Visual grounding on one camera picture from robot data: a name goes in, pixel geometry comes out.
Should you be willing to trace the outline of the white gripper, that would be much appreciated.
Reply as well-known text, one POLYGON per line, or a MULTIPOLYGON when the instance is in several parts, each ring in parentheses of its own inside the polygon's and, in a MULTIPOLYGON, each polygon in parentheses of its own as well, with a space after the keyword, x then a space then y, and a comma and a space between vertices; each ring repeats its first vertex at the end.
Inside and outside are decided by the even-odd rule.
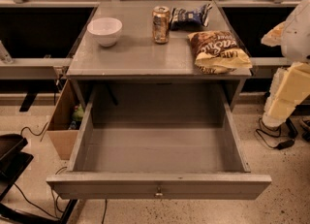
MULTIPOLYGON (((285 22, 269 30, 261 39, 263 45, 281 45, 285 22)), ((279 127, 299 105, 310 95, 310 65, 294 62, 289 68, 279 68, 273 76, 269 96, 264 105, 263 124, 279 127)))

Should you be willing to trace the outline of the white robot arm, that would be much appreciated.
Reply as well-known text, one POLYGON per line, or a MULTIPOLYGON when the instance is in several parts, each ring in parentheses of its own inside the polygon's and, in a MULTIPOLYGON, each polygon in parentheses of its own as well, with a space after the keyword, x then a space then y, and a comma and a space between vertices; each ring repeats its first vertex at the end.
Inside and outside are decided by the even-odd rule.
POLYGON ((280 126, 295 107, 310 95, 310 0, 301 0, 287 19, 265 34, 261 43, 281 47, 282 55, 292 61, 273 76, 264 105, 263 124, 280 126))

